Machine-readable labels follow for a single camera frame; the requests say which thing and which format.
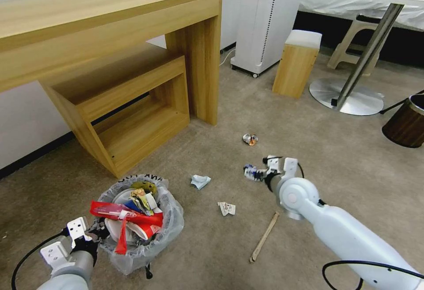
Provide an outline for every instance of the red plastic wrapper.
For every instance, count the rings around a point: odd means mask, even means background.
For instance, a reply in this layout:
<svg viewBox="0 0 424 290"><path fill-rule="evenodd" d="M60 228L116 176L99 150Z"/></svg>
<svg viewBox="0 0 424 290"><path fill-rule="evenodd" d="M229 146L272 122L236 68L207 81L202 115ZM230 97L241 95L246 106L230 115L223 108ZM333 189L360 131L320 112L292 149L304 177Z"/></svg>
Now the red plastic wrapper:
<svg viewBox="0 0 424 290"><path fill-rule="evenodd" d="M128 216L125 216L124 220L122 221L121 235L119 237L118 244L116 245L116 248L115 248L115 252L120 255L125 255L127 253L127 238L125 236L127 218Z"/></svg>
<svg viewBox="0 0 424 290"><path fill-rule="evenodd" d="M106 217L113 220L123 220L135 224L150 224L162 227L163 213L146 216L142 213L133 211L122 204L104 203L91 201L90 213L97 217Z"/></svg>

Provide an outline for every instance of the clear plastic bag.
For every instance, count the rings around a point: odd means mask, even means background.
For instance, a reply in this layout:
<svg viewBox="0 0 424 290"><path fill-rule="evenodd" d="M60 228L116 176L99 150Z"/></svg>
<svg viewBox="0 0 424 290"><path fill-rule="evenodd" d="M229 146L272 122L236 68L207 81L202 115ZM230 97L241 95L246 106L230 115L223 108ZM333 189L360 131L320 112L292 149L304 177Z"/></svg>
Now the clear plastic bag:
<svg viewBox="0 0 424 290"><path fill-rule="evenodd" d="M139 174L125 177L102 193L98 201L111 203L118 193L128 189L132 183L140 181L149 181L156 184L158 188L156 202L163 211L163 225L150 244L146 246L128 245L125 255L115 253L117 243L112 238L109 237L101 242L100 248L109 254L111 263L124 275L129 275L134 270L147 266L184 228L183 209L180 203L168 191L168 180L153 174Z"/></svg>

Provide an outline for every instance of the wooden table leg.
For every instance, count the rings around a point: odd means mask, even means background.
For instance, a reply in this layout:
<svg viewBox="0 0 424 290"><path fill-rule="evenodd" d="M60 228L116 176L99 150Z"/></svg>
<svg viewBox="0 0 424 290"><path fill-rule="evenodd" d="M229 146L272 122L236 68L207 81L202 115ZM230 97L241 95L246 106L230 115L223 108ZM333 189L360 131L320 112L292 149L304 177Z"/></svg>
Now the wooden table leg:
<svg viewBox="0 0 424 290"><path fill-rule="evenodd" d="M165 35L167 49L185 55L190 113L216 125L221 15Z"/></svg>

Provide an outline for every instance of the white cushion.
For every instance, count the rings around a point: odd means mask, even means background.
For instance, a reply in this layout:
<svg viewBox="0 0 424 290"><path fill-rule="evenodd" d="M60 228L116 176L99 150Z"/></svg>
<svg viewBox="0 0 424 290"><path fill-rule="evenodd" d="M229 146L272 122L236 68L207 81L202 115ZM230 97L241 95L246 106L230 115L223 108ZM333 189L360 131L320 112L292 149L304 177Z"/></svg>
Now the white cushion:
<svg viewBox="0 0 424 290"><path fill-rule="evenodd" d="M286 44L319 49L321 37L322 34L317 32L292 30L286 40Z"/></svg>

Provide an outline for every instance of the wooden nesting table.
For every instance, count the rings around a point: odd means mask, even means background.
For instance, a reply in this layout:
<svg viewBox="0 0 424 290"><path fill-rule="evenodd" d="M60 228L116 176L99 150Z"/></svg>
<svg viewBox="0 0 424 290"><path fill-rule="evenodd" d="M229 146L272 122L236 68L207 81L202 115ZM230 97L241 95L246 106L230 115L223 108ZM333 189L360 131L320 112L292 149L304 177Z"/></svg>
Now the wooden nesting table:
<svg viewBox="0 0 424 290"><path fill-rule="evenodd" d="M217 123L222 0L0 4L0 92L38 80L115 176L189 123ZM167 49L145 41L165 34Z"/></svg>

